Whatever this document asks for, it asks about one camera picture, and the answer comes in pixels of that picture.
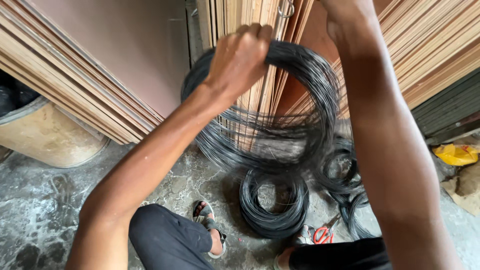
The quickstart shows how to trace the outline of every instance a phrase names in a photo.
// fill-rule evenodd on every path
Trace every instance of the right arm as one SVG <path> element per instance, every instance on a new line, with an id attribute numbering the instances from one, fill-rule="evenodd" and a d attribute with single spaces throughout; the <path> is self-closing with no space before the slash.
<path id="1" fill-rule="evenodd" d="M 400 92 L 372 0 L 323 0 L 362 180 L 398 269 L 461 269 L 430 153 Z"/>

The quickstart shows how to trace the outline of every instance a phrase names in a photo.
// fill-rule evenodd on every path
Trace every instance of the person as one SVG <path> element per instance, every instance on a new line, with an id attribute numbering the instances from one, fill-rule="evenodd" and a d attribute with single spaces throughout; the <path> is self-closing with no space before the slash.
<path id="1" fill-rule="evenodd" d="M 286 249 L 277 269 L 461 269 L 440 215 L 439 181 L 402 98 L 372 0 L 322 0 L 347 85 L 358 164 L 383 238 Z M 94 188 L 66 269 L 126 269 L 130 237 L 146 269 L 212 269 L 225 235 L 200 201 L 191 221 L 160 205 L 138 208 L 211 119 L 266 72 L 272 28 L 243 25 L 218 41 L 210 72 L 165 121 Z"/>

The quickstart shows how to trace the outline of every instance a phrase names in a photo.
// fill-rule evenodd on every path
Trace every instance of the red scissors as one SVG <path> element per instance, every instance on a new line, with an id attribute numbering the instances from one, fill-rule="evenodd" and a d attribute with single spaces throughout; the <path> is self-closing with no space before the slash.
<path id="1" fill-rule="evenodd" d="M 338 223 L 338 221 L 340 220 L 340 215 L 337 214 L 329 223 L 332 223 L 333 222 L 333 225 L 332 227 L 330 227 L 330 229 L 328 229 L 327 227 L 320 227 L 318 228 L 315 233 L 313 234 L 313 242 L 315 244 L 325 244 L 327 243 L 328 240 L 330 240 L 330 243 L 333 243 L 333 230 L 336 226 L 336 224 Z M 320 238 L 317 240 L 317 234 L 319 232 L 323 231 L 323 234 L 322 236 L 320 236 Z"/>

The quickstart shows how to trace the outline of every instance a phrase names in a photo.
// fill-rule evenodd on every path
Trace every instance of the left arm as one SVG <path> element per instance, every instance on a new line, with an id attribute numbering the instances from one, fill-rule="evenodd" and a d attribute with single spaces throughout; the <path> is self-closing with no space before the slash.
<path id="1" fill-rule="evenodd" d="M 105 176 L 80 211 L 66 269 L 126 269 L 130 219 L 195 136 L 266 71 L 272 28 L 241 26 L 218 41 L 205 81 Z"/>

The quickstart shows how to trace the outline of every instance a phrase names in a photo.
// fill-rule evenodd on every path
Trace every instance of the metal hook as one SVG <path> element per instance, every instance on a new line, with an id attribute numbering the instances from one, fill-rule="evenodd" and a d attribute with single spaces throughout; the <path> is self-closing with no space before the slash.
<path id="1" fill-rule="evenodd" d="M 280 7 L 278 7 L 278 14 L 280 14 L 280 17 L 282 18 L 290 18 L 295 13 L 295 7 L 293 6 L 292 0 L 288 0 L 288 3 L 290 4 L 290 8 L 291 8 L 291 12 L 289 15 L 284 15 Z"/>

